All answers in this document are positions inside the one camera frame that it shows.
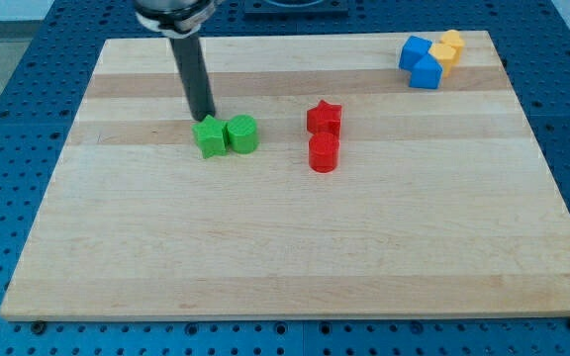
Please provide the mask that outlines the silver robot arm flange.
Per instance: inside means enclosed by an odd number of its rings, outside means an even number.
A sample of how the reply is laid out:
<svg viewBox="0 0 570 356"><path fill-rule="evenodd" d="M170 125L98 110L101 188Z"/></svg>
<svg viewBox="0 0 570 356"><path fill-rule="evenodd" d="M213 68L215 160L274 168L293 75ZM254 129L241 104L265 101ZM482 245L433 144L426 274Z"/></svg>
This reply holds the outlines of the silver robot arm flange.
<svg viewBox="0 0 570 356"><path fill-rule="evenodd" d="M197 33L220 4L217 0L133 0L140 24L171 39Z"/></svg>

